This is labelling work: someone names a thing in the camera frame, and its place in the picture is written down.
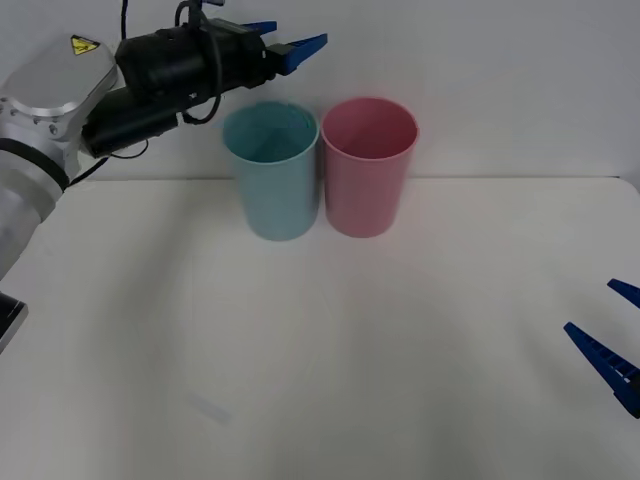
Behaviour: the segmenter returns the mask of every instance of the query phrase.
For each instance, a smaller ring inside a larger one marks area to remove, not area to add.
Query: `light blue cup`
[[[314,116],[297,105],[262,102],[231,114],[223,139],[251,229],[268,240],[292,240],[318,215]]]

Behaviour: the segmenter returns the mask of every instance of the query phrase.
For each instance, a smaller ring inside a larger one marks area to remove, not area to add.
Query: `cup rim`
[[[391,105],[394,105],[396,107],[399,107],[401,110],[403,110],[407,115],[409,115],[409,118],[411,118],[411,120],[413,121],[413,124],[416,127],[416,138],[413,140],[413,142],[411,143],[411,145],[409,145],[405,150],[403,150],[400,153],[396,153],[395,155],[391,155],[390,157],[384,157],[384,158],[363,158],[363,157],[356,157],[355,155],[351,155],[349,153],[346,153],[344,151],[342,151],[342,149],[336,147],[333,143],[331,143],[326,136],[325,133],[325,129],[324,129],[324,124],[327,121],[327,118],[329,117],[329,115],[331,115],[331,113],[338,107],[341,107],[347,103],[351,103],[354,101],[358,101],[358,100],[381,100],[385,103],[389,103]],[[331,107],[331,109],[324,115],[324,117],[322,117],[322,123],[320,125],[320,132],[322,134],[322,139],[324,140],[324,142],[327,144],[328,147],[330,147],[334,152],[339,153],[340,155],[342,155],[345,158],[348,158],[349,160],[354,160],[357,162],[386,162],[389,160],[394,160],[398,157],[402,157],[403,155],[406,155],[407,152],[410,152],[411,150],[413,150],[416,146],[416,144],[418,143],[418,140],[420,140],[420,125],[418,124],[418,120],[416,119],[415,115],[413,113],[411,113],[411,111],[405,107],[404,105],[402,105],[401,103],[395,102],[393,100],[390,100],[388,98],[385,97],[376,97],[376,96],[359,96],[359,97],[351,97],[347,100],[344,100],[340,103],[338,103],[337,105],[334,105],[333,107]]]
[[[290,106],[293,106],[293,107],[297,108],[298,110],[302,110],[304,113],[306,113],[307,115],[309,115],[313,119],[315,127],[316,127],[316,133],[315,133],[315,135],[313,137],[313,140],[311,141],[311,143],[309,144],[309,146],[307,148],[305,148],[302,152],[298,153],[297,155],[294,155],[293,157],[289,157],[289,158],[285,158],[284,160],[278,160],[277,162],[269,162],[269,163],[254,162],[253,160],[249,160],[247,158],[243,158],[243,157],[241,157],[239,155],[236,155],[233,151],[231,151],[231,149],[224,142],[224,128],[226,126],[226,122],[229,119],[229,117],[231,117],[232,115],[239,114],[243,110],[248,110],[250,108],[255,107],[256,105],[265,104],[265,103],[278,103],[280,105],[290,105]],[[223,129],[223,133],[222,133],[223,142],[222,143],[224,144],[225,148],[227,149],[227,151],[231,155],[233,155],[237,159],[242,160],[243,162],[246,162],[246,163],[248,163],[250,165],[259,165],[261,167],[270,167],[270,166],[276,166],[276,165],[283,165],[283,164],[288,163],[288,162],[293,162],[293,161],[297,160],[299,157],[301,157],[302,155],[306,154],[312,148],[315,148],[316,144],[318,143],[318,138],[320,137],[321,125],[318,123],[318,117],[316,117],[316,115],[314,115],[313,112],[311,112],[308,109],[304,108],[299,103],[286,102],[286,101],[283,101],[283,100],[262,100],[262,101],[259,101],[259,102],[255,102],[255,103],[253,103],[251,105],[247,105],[246,107],[240,108],[240,109],[236,110],[235,112],[229,114],[225,118],[225,125],[222,127],[222,129]]]

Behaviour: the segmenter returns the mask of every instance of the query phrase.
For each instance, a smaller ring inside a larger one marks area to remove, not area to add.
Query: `white table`
[[[227,181],[88,183],[0,284],[2,480],[602,480],[640,422],[562,327],[640,365],[640,198],[414,180],[372,240],[256,238]]]

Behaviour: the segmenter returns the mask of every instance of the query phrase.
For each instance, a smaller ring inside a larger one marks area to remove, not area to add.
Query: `warning label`
[[[71,46],[73,47],[73,53],[76,55],[82,55],[83,53],[91,52],[100,46],[98,42],[89,40],[88,38],[79,37],[74,35],[71,37]]]

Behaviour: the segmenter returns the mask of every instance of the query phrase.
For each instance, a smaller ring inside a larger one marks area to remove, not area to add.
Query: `black cable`
[[[218,109],[220,108],[220,102],[222,101],[222,57],[220,55],[220,46],[218,45],[218,40],[215,36],[215,30],[213,25],[209,23],[209,19],[204,14],[204,12],[200,9],[200,6],[194,0],[184,0],[180,2],[178,8],[176,9],[176,14],[174,17],[174,25],[176,27],[180,26],[180,17],[182,16],[182,12],[185,8],[192,7],[195,11],[197,11],[198,17],[200,18],[200,26],[204,27],[209,31],[209,38],[211,39],[211,47],[213,49],[213,59],[215,65],[210,65],[209,69],[215,69],[215,77],[216,77],[216,87],[214,96],[216,97],[213,102],[213,106],[211,107],[211,111],[204,118],[194,118],[189,113],[184,112],[182,114],[182,118],[185,123],[189,123],[191,125],[204,125],[205,123],[209,123],[213,117],[218,113]]]
[[[122,0],[122,10],[120,11],[120,38],[121,38],[121,40],[126,40],[127,39],[127,10],[128,9],[129,9],[129,0]],[[149,140],[146,140],[146,142],[147,143],[146,143],[145,147],[137,155],[133,155],[131,157],[124,157],[124,156],[120,156],[120,155],[114,155],[112,153],[111,157],[119,158],[119,159],[122,159],[122,160],[131,160],[133,158],[141,157],[149,149]],[[93,175],[96,172],[96,170],[98,170],[105,163],[107,163],[107,160],[109,160],[109,158],[110,157],[104,157],[104,158],[100,159],[99,161],[97,161],[89,170],[87,170],[86,172],[82,173],[81,175],[79,175],[76,178],[74,178],[71,182],[69,182],[69,186],[73,187],[74,185],[77,185],[78,183],[82,182],[83,180],[86,180],[87,178],[89,178],[91,175]]]
[[[93,173],[99,169],[102,165],[104,165],[105,163],[107,163],[107,160],[109,160],[109,157],[104,157],[102,160],[96,162],[96,164],[91,167],[89,170],[87,170],[86,172],[84,172],[82,175],[78,175],[76,178],[74,178],[70,183],[69,186],[73,187],[74,185],[77,185],[78,183],[80,183],[81,181],[87,179],[88,177],[90,177],[91,175],[93,175]]]
[[[111,156],[113,158],[119,158],[120,160],[133,160],[134,158],[141,157],[142,155],[147,153],[147,150],[149,150],[149,140],[145,140],[145,142],[147,142],[147,144],[144,146],[144,148],[142,149],[142,151],[140,153],[136,153],[135,155],[132,155],[130,157],[116,155],[115,153],[112,153]]]

